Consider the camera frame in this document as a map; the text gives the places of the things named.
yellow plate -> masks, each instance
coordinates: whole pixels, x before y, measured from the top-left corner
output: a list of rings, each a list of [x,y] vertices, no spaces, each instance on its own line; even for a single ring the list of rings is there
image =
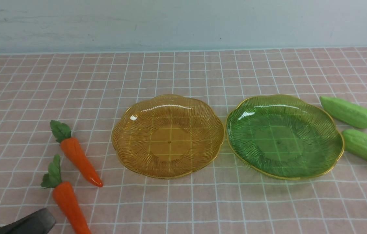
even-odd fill
[[[205,102],[161,95],[131,106],[114,127],[112,143],[126,168],[172,179],[210,164],[224,135],[223,123]]]

carrot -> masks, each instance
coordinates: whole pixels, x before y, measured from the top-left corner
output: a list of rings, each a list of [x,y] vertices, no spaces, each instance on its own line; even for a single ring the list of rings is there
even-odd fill
[[[72,137],[69,126],[55,120],[51,120],[50,126],[52,134],[56,137],[56,141],[60,143],[60,147],[69,161],[77,167],[81,175],[88,182],[97,187],[102,187],[103,182],[92,164],[88,161],[78,139]]]
[[[72,185],[61,179],[60,156],[56,154],[49,163],[48,173],[43,176],[42,188],[53,188],[52,197],[68,219],[76,234],[91,234],[84,214],[78,205]]]

green plate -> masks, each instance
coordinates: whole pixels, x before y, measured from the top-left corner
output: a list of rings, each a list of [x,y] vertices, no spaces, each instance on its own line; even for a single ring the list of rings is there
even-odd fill
[[[344,152],[344,139],[331,116],[289,95],[245,99],[225,124],[233,152],[278,179],[321,176]]]

black object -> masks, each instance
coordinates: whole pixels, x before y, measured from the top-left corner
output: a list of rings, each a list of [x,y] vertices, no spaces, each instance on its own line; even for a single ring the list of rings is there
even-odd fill
[[[47,234],[55,223],[51,212],[43,208],[12,224],[0,227],[0,234]]]

flower-shaped plate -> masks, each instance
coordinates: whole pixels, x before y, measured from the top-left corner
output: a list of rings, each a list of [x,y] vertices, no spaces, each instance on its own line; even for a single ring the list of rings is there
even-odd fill
[[[120,162],[149,177],[172,179],[210,164],[224,125],[205,102],[161,95],[131,106],[112,131]]]
[[[233,152],[278,179],[323,175],[344,152],[344,139],[331,116],[289,95],[245,99],[225,124]]]

